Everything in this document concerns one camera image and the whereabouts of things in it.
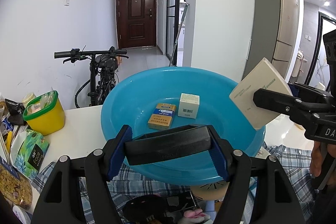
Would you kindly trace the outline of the person's right hand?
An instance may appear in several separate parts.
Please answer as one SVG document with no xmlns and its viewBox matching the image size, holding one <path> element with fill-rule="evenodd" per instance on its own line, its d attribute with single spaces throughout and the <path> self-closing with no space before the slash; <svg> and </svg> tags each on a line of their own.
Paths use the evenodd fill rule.
<svg viewBox="0 0 336 224">
<path fill-rule="evenodd" d="M 320 147 L 321 147 L 321 142 L 314 141 L 313 150 L 311 152 L 311 162 L 310 162 L 310 173 L 314 177 L 318 177 L 321 174 L 323 157 L 322 157 Z"/>
</svg>

